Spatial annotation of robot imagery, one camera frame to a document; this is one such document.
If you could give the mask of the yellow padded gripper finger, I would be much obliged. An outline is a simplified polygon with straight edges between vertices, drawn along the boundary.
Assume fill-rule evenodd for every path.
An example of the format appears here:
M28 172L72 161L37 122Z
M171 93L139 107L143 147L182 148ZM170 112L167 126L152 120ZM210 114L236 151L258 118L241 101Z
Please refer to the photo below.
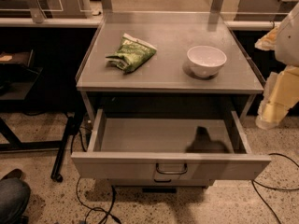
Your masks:
M287 66L279 74L271 72L258 108L256 125L264 130L277 127L299 102L299 68Z

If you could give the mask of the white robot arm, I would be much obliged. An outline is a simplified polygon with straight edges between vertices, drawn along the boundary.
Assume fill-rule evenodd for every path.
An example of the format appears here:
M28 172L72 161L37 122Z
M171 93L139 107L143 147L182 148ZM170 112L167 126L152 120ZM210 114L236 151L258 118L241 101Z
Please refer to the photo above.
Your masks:
M260 50L273 50L277 61L286 65L279 74L272 72L266 80L256 125L272 129L280 124L289 110L299 103L299 4L255 43Z

